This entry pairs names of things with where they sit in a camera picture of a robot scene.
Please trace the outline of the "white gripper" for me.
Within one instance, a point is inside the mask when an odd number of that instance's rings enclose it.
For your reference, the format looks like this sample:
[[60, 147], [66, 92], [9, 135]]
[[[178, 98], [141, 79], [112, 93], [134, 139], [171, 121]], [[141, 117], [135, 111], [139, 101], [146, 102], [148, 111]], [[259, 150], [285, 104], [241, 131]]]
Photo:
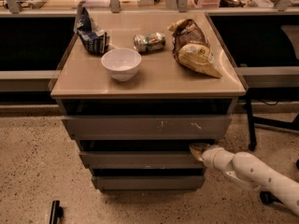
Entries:
[[234, 154], [225, 150], [223, 147], [210, 146], [208, 143], [191, 143], [192, 155], [202, 161], [207, 168], [225, 172], [228, 164], [232, 161]]

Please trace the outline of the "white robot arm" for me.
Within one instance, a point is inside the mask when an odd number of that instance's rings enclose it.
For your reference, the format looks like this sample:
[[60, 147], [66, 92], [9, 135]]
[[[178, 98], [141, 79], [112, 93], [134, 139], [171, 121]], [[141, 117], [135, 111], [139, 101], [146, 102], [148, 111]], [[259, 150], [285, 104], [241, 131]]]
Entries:
[[261, 187], [299, 215], [299, 183], [275, 171], [248, 152], [232, 153], [217, 145], [189, 145], [192, 155], [207, 168], [223, 173], [242, 189]]

